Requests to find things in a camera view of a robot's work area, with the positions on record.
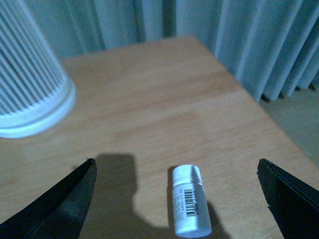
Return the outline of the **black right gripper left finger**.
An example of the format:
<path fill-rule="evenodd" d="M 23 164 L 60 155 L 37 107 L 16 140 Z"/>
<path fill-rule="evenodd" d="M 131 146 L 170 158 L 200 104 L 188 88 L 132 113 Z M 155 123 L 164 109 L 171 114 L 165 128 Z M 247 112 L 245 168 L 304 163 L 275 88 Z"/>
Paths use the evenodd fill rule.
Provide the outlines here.
<path fill-rule="evenodd" d="M 2 239 L 77 239 L 97 177 L 89 158 L 39 198 L 0 225 Z"/>

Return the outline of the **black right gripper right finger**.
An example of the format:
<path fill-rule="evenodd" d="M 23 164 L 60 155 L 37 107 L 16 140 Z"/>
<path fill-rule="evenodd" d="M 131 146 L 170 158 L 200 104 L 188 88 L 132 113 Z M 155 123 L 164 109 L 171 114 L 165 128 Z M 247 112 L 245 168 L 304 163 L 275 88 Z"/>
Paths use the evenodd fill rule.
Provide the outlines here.
<path fill-rule="evenodd" d="M 262 158 L 258 179 L 268 208 L 285 239 L 319 237 L 319 191 Z"/>

